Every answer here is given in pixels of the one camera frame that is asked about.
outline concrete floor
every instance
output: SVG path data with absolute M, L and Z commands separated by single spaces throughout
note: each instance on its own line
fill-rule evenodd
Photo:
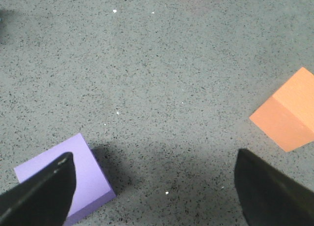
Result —
M 1 192 L 79 132 L 118 197 L 78 226 L 245 226 L 239 148 L 314 190 L 313 143 L 285 153 L 248 120 L 314 73 L 314 0 L 0 0 L 0 17 Z

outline cube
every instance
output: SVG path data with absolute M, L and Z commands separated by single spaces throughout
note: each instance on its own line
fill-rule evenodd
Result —
M 14 171 L 19 182 L 23 182 L 67 151 L 73 153 L 77 178 L 72 205 L 64 223 L 70 226 L 116 197 L 81 134 L 15 167 Z
M 284 151 L 314 141 L 314 75 L 298 70 L 250 119 Z

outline purple block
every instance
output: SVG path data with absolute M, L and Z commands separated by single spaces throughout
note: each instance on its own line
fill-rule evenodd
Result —
M 82 135 L 77 134 L 14 168 L 21 183 L 67 151 L 73 153 L 77 188 L 64 226 L 75 224 L 116 197 Z

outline orange cube face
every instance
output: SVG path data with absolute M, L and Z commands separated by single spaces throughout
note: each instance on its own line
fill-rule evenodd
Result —
M 284 151 L 314 141 L 314 75 L 298 70 L 250 119 Z

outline foam block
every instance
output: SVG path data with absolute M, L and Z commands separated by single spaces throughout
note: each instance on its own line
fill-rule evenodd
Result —
M 314 141 L 314 75 L 298 70 L 250 119 L 284 151 Z
M 23 182 L 67 151 L 73 153 L 77 178 L 72 205 L 64 223 L 70 226 L 116 197 L 81 134 L 15 167 L 14 171 L 19 182 Z

